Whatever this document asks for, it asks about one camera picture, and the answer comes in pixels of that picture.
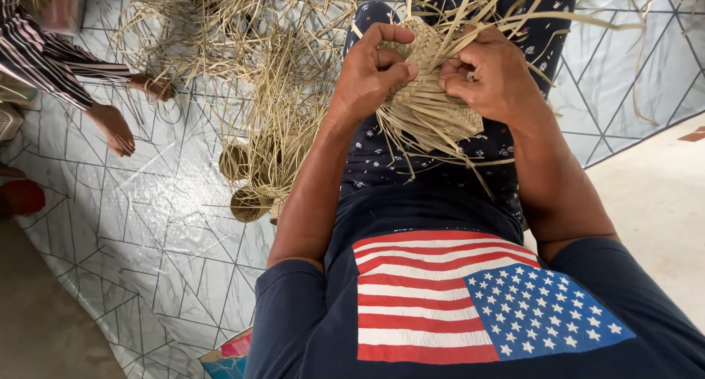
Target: tile floor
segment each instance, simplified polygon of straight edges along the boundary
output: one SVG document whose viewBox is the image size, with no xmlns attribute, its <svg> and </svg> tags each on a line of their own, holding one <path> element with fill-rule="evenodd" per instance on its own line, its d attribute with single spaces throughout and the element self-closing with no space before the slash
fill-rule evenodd
<svg viewBox="0 0 705 379">
<path fill-rule="evenodd" d="M 75 44 L 122 61 L 107 36 L 127 4 L 88 0 Z M 582 164 L 705 109 L 702 6 L 653 0 L 636 44 L 636 30 L 573 26 L 549 99 Z M 614 23 L 639 21 L 627 0 L 582 0 L 578 8 Z M 128 122 L 137 152 L 116 158 L 92 122 L 42 96 L 1 156 L 47 195 L 46 208 L 20 225 L 100 325 L 128 377 L 204 377 L 193 359 L 252 323 L 254 281 L 275 229 L 266 220 L 241 224 L 220 207 L 230 192 L 217 174 L 214 88 L 203 83 L 155 104 L 122 87 L 86 86 L 97 101 L 136 113 Z M 635 102 L 657 126 L 637 119 Z"/>
</svg>

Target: woven pattern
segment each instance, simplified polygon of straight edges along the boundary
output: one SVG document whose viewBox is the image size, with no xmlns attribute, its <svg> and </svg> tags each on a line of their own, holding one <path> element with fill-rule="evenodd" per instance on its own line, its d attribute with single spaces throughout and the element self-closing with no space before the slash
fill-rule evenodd
<svg viewBox="0 0 705 379">
<path fill-rule="evenodd" d="M 416 17 L 407 17 L 400 25 L 414 32 L 416 39 L 411 44 L 385 43 L 383 47 L 407 56 L 419 73 L 412 82 L 392 89 L 377 111 L 380 123 L 393 139 L 404 139 L 403 132 L 409 133 L 425 152 L 480 133 L 482 117 L 438 86 L 441 67 L 432 68 L 431 63 L 441 50 L 443 35 Z"/>
</svg>

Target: white star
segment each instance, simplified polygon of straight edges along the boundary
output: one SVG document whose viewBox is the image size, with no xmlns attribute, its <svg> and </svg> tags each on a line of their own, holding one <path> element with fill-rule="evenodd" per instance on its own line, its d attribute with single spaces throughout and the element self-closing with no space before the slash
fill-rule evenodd
<svg viewBox="0 0 705 379">
<path fill-rule="evenodd" d="M 529 342 L 523 342 L 522 345 L 524 346 L 524 350 L 529 353 L 531 353 L 531 350 L 535 349 Z"/>
<path fill-rule="evenodd" d="M 551 350 L 553 350 L 553 347 L 556 346 L 556 344 L 551 341 L 551 338 L 545 338 L 543 340 L 543 346 L 550 347 Z"/>
<path fill-rule="evenodd" d="M 577 340 L 571 338 L 570 336 L 568 336 L 568 338 L 564 338 L 564 339 L 565 339 L 565 344 L 569 344 L 570 346 L 573 346 L 573 347 L 575 347 L 577 345 Z"/>
<path fill-rule="evenodd" d="M 587 332 L 587 335 L 589 335 L 590 339 L 595 339 L 595 340 L 597 340 L 597 342 L 600 342 L 600 337 L 602 335 L 595 332 L 594 329 L 590 329 L 589 331 L 586 331 L 586 332 Z"/>
<path fill-rule="evenodd" d="M 621 334 L 622 333 L 622 327 L 616 325 L 614 322 L 612 324 L 608 325 L 607 328 L 612 329 L 613 334 Z"/>
</svg>

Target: person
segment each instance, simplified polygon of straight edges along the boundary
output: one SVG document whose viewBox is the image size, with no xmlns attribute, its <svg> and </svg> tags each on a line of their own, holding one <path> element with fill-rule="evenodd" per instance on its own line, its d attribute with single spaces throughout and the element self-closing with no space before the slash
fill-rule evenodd
<svg viewBox="0 0 705 379">
<path fill-rule="evenodd" d="M 125 83 L 164 102 L 170 98 L 171 88 L 42 31 L 20 0 L 0 3 L 0 71 L 80 110 L 105 134 L 110 149 L 119 157 L 130 157 L 135 152 L 135 139 L 122 113 L 116 107 L 95 102 L 75 75 Z"/>
<path fill-rule="evenodd" d="M 375 153 L 369 114 L 417 67 L 378 48 L 415 38 L 391 14 L 361 28 L 373 8 L 388 12 L 366 5 L 355 17 L 364 34 L 348 47 L 256 283 L 245 377 L 705 377 L 705 338 L 621 244 L 527 68 L 529 53 L 497 28 L 448 59 L 438 85 L 484 118 L 487 139 L 471 138 L 466 151 L 493 159 L 505 149 L 516 160 L 489 183 L 519 185 L 517 201 L 457 185 L 474 176 L 457 165 L 462 179 L 446 181 L 460 172 L 441 169 L 409 182 L 390 153 Z M 533 39 L 541 51 L 554 22 L 527 21 L 520 46 Z M 561 48 L 539 54 L 546 69 Z M 366 162 L 371 155 L 379 165 Z M 524 217 L 537 255 L 522 246 Z"/>
</svg>

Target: red stripe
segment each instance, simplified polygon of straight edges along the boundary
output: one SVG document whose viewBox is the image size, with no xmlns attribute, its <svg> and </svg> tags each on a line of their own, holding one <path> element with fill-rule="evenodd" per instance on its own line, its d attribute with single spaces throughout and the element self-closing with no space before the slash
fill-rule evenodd
<svg viewBox="0 0 705 379">
<path fill-rule="evenodd" d="M 369 272 L 377 266 L 387 264 L 415 267 L 417 269 L 431 270 L 436 272 L 444 272 L 446 270 L 458 269 L 460 267 L 472 265 L 474 263 L 489 262 L 490 260 L 496 260 L 501 257 L 511 257 L 514 260 L 521 263 L 526 263 L 527 265 L 536 265 L 535 258 L 532 260 L 528 257 L 518 256 L 511 252 L 493 252 L 484 253 L 478 256 L 460 257 L 450 262 L 440 263 L 424 262 L 423 260 L 411 259 L 409 257 L 402 256 L 380 256 L 358 265 L 357 269 L 359 270 L 360 275 L 364 275 L 365 273 Z"/>
<path fill-rule="evenodd" d="M 465 286 L 465 281 L 463 280 L 463 278 L 448 280 L 429 280 L 378 274 L 357 277 L 357 284 L 399 285 L 406 286 L 409 288 L 432 289 L 434 291 L 448 291 L 449 289 L 463 288 L 463 286 Z"/>
<path fill-rule="evenodd" d="M 494 241 L 488 241 L 486 243 L 469 243 L 469 244 L 463 244 L 462 246 L 454 246 L 454 247 L 403 247 L 403 246 L 383 246 L 383 247 L 375 247 L 375 248 L 370 248 L 367 250 L 362 250 L 360 252 L 355 253 L 355 259 L 360 259 L 361 257 L 365 255 L 369 255 L 371 253 L 379 252 L 379 251 L 405 251 L 409 253 L 418 253 L 422 255 L 443 255 L 445 253 L 451 253 L 455 251 L 466 251 L 466 250 L 473 250 L 475 248 L 487 248 L 487 247 L 500 247 L 500 248 L 505 248 L 507 250 L 514 250 L 517 252 L 522 252 L 522 253 L 528 253 L 528 254 L 533 254 L 530 250 L 527 250 L 524 247 L 519 247 L 515 246 L 512 244 L 506 244 L 506 243 L 497 243 Z"/>
<path fill-rule="evenodd" d="M 410 307 L 429 308 L 434 310 L 461 310 L 473 306 L 470 297 L 458 299 L 456 301 L 433 301 L 421 298 L 402 298 L 399 296 L 380 296 L 357 294 L 358 306 L 389 306 L 389 307 Z"/>
<path fill-rule="evenodd" d="M 493 234 L 480 233 L 479 231 L 462 231 L 462 230 L 416 230 L 416 231 L 400 231 L 398 233 L 384 234 L 382 236 L 370 237 L 362 239 L 352 245 L 355 249 L 359 246 L 369 243 L 390 243 L 393 241 L 411 241 L 411 240 L 465 240 L 465 239 L 498 239 L 501 237 Z"/>
<path fill-rule="evenodd" d="M 421 364 L 472 364 L 499 361 L 497 350 L 491 344 L 466 347 L 423 347 L 357 345 L 357 359 L 363 361 L 408 361 Z"/>
<path fill-rule="evenodd" d="M 414 331 L 434 332 L 438 334 L 461 334 L 484 329 L 480 318 L 470 320 L 443 321 L 405 315 L 358 314 L 358 328 L 411 329 Z"/>
</svg>

